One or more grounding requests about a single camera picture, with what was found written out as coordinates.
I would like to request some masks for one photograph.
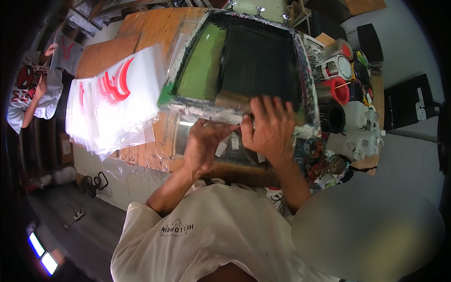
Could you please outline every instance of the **white t-shirt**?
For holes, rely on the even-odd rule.
[[[23,116],[30,106],[41,74],[47,74],[47,91],[37,104],[34,112],[36,117],[46,120],[52,118],[63,92],[63,73],[49,66],[39,65],[39,55],[37,51],[25,53],[9,98],[6,120],[17,134],[22,128]]]
[[[213,184],[187,194],[161,218],[129,205],[111,259],[115,282],[194,282],[233,263],[257,281],[339,281],[307,265],[291,226],[265,196]]]

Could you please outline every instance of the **spider-man t-shirt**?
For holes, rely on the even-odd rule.
[[[53,117],[63,92],[62,72],[49,66],[39,65],[39,55],[37,51],[25,53],[12,87],[6,119],[17,133],[22,128],[23,116],[34,97],[41,74],[47,76],[47,91],[37,104],[34,112],[36,117],[46,120]]]

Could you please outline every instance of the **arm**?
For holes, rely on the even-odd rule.
[[[31,100],[30,105],[25,111],[25,115],[23,116],[22,128],[27,127],[30,124],[31,119],[34,116],[34,112],[36,111],[37,104],[44,93],[47,91],[47,75],[39,78],[39,82],[36,86],[36,92],[34,93],[33,99]]]
[[[250,106],[255,130],[251,118],[245,115],[241,124],[243,146],[262,154],[272,164],[287,206],[296,213],[312,195],[302,172],[293,161],[293,105],[287,102],[284,107],[279,97],[271,100],[269,96],[264,96],[262,101],[253,98]]]
[[[57,47],[58,44],[56,43],[50,44],[44,54],[39,55],[39,65],[44,65],[50,59],[50,56],[53,55]]]
[[[237,128],[199,119],[189,130],[183,165],[150,195],[146,205],[161,217],[172,212],[194,182],[210,171],[219,142]]]

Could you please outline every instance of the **person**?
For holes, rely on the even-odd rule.
[[[44,54],[29,51],[24,54],[11,92],[6,120],[19,134],[30,124],[33,116],[50,119],[63,91],[62,72],[44,64],[58,44],[51,44]]]
[[[311,193],[293,161],[293,106],[268,96],[251,99],[250,106],[255,129],[245,115],[243,146],[271,163],[295,213]],[[339,281],[302,260],[289,223],[264,195],[218,179],[187,194],[210,170],[219,142],[238,128],[202,119],[192,126],[184,164],[145,204],[128,207],[111,259],[115,282]]]

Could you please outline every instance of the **hand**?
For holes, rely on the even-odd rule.
[[[57,43],[52,43],[52,44],[50,44],[50,46],[49,46],[49,47],[47,48],[47,50],[45,51],[44,55],[45,55],[46,57],[51,56],[51,55],[55,52],[55,50],[56,50],[57,47],[58,47],[58,44],[57,44]]]
[[[279,97],[253,98],[250,106],[255,120],[255,130],[249,115],[243,117],[241,133],[243,146],[262,154],[273,166],[293,157],[291,136],[295,128],[293,104],[283,106]]]
[[[189,130],[184,154],[184,168],[196,177],[208,172],[215,159],[219,142],[238,128],[238,125],[226,125],[199,119]]]
[[[39,82],[36,86],[36,92],[34,94],[34,97],[37,97],[39,100],[44,93],[47,91],[47,74],[41,74],[41,77],[39,78]]]

